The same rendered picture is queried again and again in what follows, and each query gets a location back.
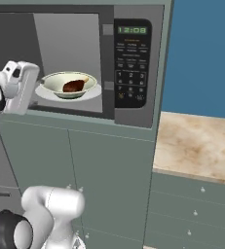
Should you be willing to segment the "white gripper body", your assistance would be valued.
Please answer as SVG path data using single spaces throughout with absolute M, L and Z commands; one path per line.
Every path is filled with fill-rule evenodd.
M 8 83 L 5 86 L 7 98 L 5 113 L 24 115 L 39 74 L 36 64 L 25 61 L 9 61 L 4 68 Z

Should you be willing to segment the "pale green bowl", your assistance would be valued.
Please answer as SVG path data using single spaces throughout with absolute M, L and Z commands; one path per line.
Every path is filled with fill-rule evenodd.
M 45 76 L 40 85 L 62 99 L 76 99 L 94 89 L 97 79 L 83 72 L 57 72 Z

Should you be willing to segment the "brown steak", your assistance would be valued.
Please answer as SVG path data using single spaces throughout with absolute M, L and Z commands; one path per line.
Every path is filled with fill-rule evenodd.
M 70 81 L 63 86 L 62 91 L 63 92 L 81 91 L 84 87 L 84 84 L 85 84 L 84 80 Z

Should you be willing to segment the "grey-green cupboard door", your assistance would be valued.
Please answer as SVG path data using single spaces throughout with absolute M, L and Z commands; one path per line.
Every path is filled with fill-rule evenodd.
M 0 122 L 0 134 L 22 192 L 30 186 L 76 188 L 65 129 Z
M 87 228 L 83 228 L 83 232 L 87 249 L 143 249 L 143 243 L 134 239 Z
M 86 199 L 83 225 L 142 240 L 154 144 L 80 131 L 69 136 L 77 186 Z

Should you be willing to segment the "grey microwave oven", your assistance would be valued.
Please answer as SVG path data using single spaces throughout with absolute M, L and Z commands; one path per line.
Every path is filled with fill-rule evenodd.
M 78 102 L 47 100 L 34 90 L 32 110 L 149 127 L 164 11 L 159 4 L 0 5 L 0 67 L 8 60 L 37 64 L 35 89 L 45 76 L 67 71 L 92 75 L 101 86 L 101 95 Z

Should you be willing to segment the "grey-green lower cupboard door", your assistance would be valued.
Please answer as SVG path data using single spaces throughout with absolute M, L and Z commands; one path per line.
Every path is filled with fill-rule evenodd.
M 143 243 L 134 239 L 87 228 L 83 228 L 83 232 L 87 249 L 143 249 Z

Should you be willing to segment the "grey-green drawer front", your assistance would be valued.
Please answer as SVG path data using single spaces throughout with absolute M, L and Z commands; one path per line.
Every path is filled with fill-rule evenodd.
M 225 205 L 222 204 L 152 192 L 149 205 L 150 211 L 156 214 L 225 229 Z M 194 210 L 197 210 L 198 216 L 194 216 Z
M 152 190 L 213 203 L 225 204 L 225 185 L 154 172 Z
M 188 230 L 192 232 L 191 236 L 187 234 Z M 172 242 L 176 245 L 201 244 L 208 249 L 225 249 L 225 229 L 150 213 L 147 218 L 144 244 L 157 246 Z

